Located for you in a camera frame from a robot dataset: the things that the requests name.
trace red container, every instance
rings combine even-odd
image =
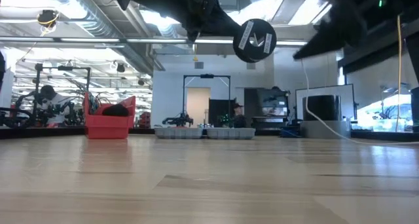
[[[128,117],[103,116],[102,112],[112,104],[103,103],[94,115],[89,113],[88,93],[84,95],[84,118],[86,135],[89,139],[126,139],[128,131],[134,127],[136,97],[132,96],[120,102],[128,109]]]

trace black disc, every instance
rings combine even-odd
[[[275,47],[275,29],[261,19],[250,19],[245,22],[233,38],[233,48],[237,57],[247,63],[265,59],[273,53]]]

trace person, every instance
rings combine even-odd
[[[60,105],[62,107],[65,103],[69,100],[68,98],[60,95],[59,93],[55,92],[54,88],[50,85],[44,85],[41,88],[40,92],[42,100],[41,109],[48,109],[48,107],[56,107]],[[65,116],[69,114],[69,108],[66,107],[63,112],[55,117],[48,119],[48,127],[57,127],[57,126],[65,126]]]
[[[246,127],[246,118],[243,115],[243,106],[235,103],[233,105],[234,109],[234,119],[233,127],[234,128],[245,128]]]

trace gray tray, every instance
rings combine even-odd
[[[255,137],[254,128],[207,128],[209,139],[250,140]]]
[[[155,135],[161,139],[200,139],[202,128],[155,128]]]

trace wooden floor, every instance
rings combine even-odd
[[[0,140],[0,223],[418,224],[419,145]]]

